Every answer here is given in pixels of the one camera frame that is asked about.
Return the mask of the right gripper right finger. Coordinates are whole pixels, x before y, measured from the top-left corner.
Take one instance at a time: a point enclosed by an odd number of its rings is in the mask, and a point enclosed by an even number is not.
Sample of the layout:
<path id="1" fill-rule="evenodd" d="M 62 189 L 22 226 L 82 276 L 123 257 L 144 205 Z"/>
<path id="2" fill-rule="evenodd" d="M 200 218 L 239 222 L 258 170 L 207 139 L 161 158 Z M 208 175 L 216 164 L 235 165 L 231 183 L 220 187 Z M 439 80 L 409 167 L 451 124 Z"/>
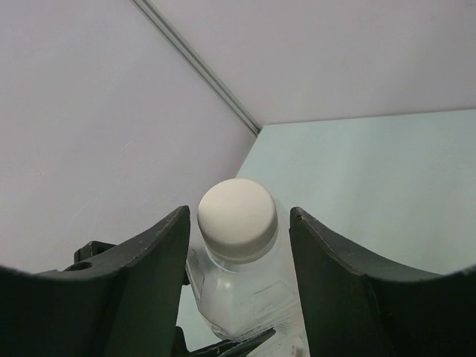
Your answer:
<path id="1" fill-rule="evenodd" d="M 475 268 L 435 274 L 382 257 L 292 208 L 312 356 L 473 356 Z"/>

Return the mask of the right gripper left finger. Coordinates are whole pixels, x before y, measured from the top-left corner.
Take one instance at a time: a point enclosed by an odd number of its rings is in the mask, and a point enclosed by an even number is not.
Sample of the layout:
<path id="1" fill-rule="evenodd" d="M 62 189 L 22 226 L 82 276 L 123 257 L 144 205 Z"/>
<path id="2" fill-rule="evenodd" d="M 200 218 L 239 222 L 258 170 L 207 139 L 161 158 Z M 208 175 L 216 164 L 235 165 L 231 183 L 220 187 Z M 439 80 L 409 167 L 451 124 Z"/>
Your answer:
<path id="1" fill-rule="evenodd" d="M 1 268 L 3 356 L 169 356 L 190 211 L 64 271 Z"/>

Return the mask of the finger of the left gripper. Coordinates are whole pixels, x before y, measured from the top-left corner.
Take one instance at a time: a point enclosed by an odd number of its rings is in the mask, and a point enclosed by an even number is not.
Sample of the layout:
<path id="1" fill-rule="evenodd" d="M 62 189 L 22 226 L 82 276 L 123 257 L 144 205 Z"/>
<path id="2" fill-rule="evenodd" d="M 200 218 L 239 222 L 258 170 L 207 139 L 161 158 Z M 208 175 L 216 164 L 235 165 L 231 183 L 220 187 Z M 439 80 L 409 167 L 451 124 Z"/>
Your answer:
<path id="1" fill-rule="evenodd" d="M 175 357 L 245 357 L 264 342 L 274 336 L 276 331 L 268 329 L 259 335 L 247 340 L 236 342 L 231 340 L 220 341 L 198 350 L 189 351 L 185 342 L 184 332 L 181 327 L 175 328 L 174 356 Z"/>
<path id="2" fill-rule="evenodd" d="M 91 241 L 74 252 L 74 264 L 69 266 L 66 271 L 81 271 L 91 268 L 92 264 L 88 261 L 88 259 L 102 254 L 103 252 L 114 247 L 115 244 Z"/>

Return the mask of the large clear bottle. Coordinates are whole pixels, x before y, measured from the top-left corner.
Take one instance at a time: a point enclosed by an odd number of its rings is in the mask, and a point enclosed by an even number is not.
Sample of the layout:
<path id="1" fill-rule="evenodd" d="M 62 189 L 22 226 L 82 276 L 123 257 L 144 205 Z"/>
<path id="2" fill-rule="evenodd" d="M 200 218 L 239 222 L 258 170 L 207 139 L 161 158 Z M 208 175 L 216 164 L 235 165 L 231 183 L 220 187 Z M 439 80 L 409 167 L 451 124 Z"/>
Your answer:
<path id="1" fill-rule="evenodd" d="M 278 226 L 271 250 L 258 260 L 231 264 L 200 242 L 187 254 L 186 272 L 198 311 L 214 335 L 244 341 L 274 329 L 251 356 L 308 356 L 289 237 L 289 214 L 276 203 Z"/>

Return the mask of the white bottle cap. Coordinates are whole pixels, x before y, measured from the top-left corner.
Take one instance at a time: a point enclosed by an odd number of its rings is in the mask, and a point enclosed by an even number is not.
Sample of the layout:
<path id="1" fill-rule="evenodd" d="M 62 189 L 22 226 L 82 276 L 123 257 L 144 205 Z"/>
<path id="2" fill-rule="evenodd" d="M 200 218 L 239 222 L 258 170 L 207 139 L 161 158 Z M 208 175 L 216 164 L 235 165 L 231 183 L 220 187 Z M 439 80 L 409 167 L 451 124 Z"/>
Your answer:
<path id="1" fill-rule="evenodd" d="M 209 252 L 230 264 L 252 263 L 273 247 L 278 213 L 272 195 L 255 181 L 233 178 L 203 195 L 197 222 Z"/>

